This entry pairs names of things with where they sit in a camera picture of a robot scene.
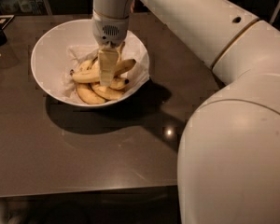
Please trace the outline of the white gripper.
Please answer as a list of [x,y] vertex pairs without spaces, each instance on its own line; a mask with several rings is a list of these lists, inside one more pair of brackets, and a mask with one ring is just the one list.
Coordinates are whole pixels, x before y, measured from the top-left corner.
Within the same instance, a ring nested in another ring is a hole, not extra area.
[[129,19],[113,19],[93,11],[92,32],[97,43],[112,47],[101,47],[98,51],[100,66],[100,84],[109,86],[115,74],[115,67],[119,58],[118,47],[126,38]]

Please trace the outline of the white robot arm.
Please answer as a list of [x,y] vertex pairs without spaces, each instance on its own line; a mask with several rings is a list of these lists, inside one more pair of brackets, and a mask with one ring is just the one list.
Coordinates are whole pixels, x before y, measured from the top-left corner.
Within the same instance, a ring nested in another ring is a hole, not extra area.
[[[182,224],[280,224],[280,32],[228,0],[140,0],[224,88],[190,117],[177,158]],[[93,0],[101,44],[132,0]]]

